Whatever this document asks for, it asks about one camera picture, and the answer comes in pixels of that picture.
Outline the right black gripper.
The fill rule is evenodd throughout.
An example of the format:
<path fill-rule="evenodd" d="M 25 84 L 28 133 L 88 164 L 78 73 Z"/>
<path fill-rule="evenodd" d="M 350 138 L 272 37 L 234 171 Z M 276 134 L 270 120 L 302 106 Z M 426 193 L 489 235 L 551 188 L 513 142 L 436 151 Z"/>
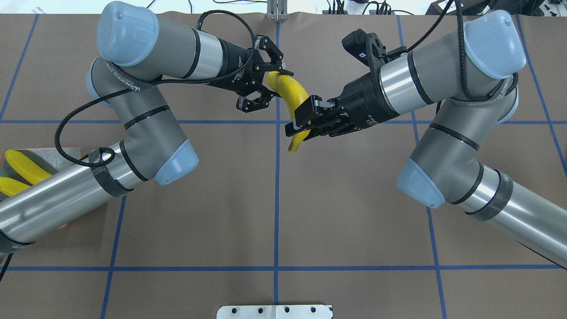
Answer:
<path fill-rule="evenodd" d="M 310 95 L 294 115 L 294 123 L 285 125 L 285 135 L 310 140 L 317 136 L 335 137 L 358 132 L 400 114 L 386 101 L 377 77 L 367 73 L 345 85 L 338 97 L 327 102 L 318 95 Z"/>

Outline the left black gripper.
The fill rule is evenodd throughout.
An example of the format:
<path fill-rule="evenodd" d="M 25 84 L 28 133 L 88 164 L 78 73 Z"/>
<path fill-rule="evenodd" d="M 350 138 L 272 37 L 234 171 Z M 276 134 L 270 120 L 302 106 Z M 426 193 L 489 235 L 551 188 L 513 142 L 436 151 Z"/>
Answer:
<path fill-rule="evenodd" d="M 252 47 L 245 49 L 223 39 L 219 76 L 228 75 L 217 81 L 217 87 L 237 93 L 237 109 L 249 113 L 269 106 L 274 97 L 281 95 L 263 85 L 265 74 L 294 76 L 283 67 L 284 57 L 271 38 L 254 38 Z"/>

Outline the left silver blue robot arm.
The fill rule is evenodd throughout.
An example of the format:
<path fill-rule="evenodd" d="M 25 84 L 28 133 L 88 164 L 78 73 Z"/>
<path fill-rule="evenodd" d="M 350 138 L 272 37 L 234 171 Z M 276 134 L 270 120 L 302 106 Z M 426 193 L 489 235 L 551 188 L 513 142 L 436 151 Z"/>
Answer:
<path fill-rule="evenodd" d="M 28 248 L 95 208 L 154 179 L 170 184 L 196 169 L 199 159 L 158 85 L 207 84 L 237 93 L 245 113 L 268 107 L 278 93 L 263 85 L 265 74 L 292 75 L 283 53 L 265 35 L 251 35 L 242 48 L 196 28 L 121 1 L 109 3 L 97 26 L 99 56 L 86 85 L 93 101 L 118 116 L 128 137 L 81 159 L 55 147 L 71 165 L 1 202 L 1 256 Z"/>

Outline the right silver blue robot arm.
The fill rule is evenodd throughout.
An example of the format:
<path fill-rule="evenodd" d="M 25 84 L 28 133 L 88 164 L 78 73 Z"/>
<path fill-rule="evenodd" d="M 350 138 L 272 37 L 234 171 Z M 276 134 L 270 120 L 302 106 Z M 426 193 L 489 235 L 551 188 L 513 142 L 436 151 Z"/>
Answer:
<path fill-rule="evenodd" d="M 387 52 L 376 34 L 363 30 L 342 45 L 370 71 L 338 97 L 306 98 L 292 111 L 287 136 L 346 135 L 441 102 L 396 179 L 399 189 L 430 208 L 458 206 L 566 267 L 566 211 L 476 160 L 491 131 L 519 104 L 526 55 L 508 12 L 466 22 L 459 17 L 456 31 L 416 49 Z"/>

